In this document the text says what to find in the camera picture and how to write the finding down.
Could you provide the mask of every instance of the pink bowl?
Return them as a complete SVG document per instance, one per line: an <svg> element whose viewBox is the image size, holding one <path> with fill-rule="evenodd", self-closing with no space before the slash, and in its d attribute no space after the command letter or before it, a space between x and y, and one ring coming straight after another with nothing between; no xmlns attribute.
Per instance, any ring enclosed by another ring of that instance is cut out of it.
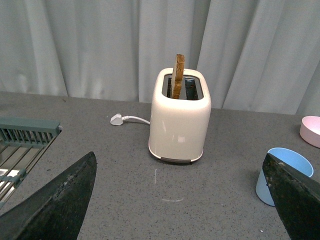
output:
<svg viewBox="0 0 320 240"><path fill-rule="evenodd" d="M305 116L302 118L300 135L307 143L320 148L320 117Z"/></svg>

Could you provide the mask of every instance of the dish rack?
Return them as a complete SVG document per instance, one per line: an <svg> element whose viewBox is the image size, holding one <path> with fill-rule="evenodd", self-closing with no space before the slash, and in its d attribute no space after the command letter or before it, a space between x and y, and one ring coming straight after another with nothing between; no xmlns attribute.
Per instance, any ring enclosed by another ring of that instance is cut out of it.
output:
<svg viewBox="0 0 320 240"><path fill-rule="evenodd" d="M0 208L61 132L55 120L0 117Z"/></svg>

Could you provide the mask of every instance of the countertop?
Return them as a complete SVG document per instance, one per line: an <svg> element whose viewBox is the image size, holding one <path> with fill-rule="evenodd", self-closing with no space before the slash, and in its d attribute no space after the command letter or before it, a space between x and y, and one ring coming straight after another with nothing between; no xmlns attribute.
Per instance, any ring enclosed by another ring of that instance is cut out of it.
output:
<svg viewBox="0 0 320 240"><path fill-rule="evenodd" d="M0 116L60 121L61 134L0 213L93 151L97 175L79 240L290 239L255 188L269 149L306 157L320 182L320 149L299 134L303 116L212 109L203 156L174 165L149 152L149 125L110 124L116 113L149 120L151 104L0 92Z"/></svg>

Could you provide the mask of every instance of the green dish rack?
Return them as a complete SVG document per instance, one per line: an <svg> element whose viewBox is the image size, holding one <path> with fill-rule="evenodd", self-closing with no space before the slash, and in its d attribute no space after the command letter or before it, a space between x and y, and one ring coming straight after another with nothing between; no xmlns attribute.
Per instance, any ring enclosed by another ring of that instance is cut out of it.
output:
<svg viewBox="0 0 320 240"><path fill-rule="evenodd" d="M60 122L0 117L0 208L59 135Z"/></svg>

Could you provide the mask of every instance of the white toaster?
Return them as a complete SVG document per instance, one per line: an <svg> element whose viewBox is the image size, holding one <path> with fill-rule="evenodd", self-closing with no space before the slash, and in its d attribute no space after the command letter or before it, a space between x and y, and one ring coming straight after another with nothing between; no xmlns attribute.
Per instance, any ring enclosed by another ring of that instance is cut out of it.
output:
<svg viewBox="0 0 320 240"><path fill-rule="evenodd" d="M157 158L190 163L202 154L211 98L204 76L184 69L180 99L169 98L173 68L163 69L155 82L150 120L149 150Z"/></svg>

